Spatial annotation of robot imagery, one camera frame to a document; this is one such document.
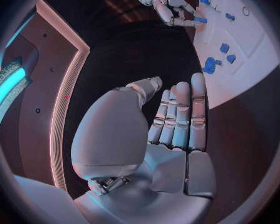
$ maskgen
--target white panel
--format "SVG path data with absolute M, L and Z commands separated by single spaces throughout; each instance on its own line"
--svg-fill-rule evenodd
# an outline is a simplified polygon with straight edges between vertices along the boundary
M 249 15 L 244 15 L 246 5 L 240 0 L 217 0 L 217 4 L 220 11 L 200 3 L 197 10 L 208 23 L 196 29 L 194 38 L 202 68 L 208 57 L 222 61 L 213 74 L 204 72 L 210 109 L 248 90 L 279 63 L 269 37 L 249 7 Z M 226 13 L 235 20 L 227 19 Z M 227 54 L 220 51 L 222 43 L 230 47 Z M 226 58 L 232 54 L 236 60 L 230 64 Z

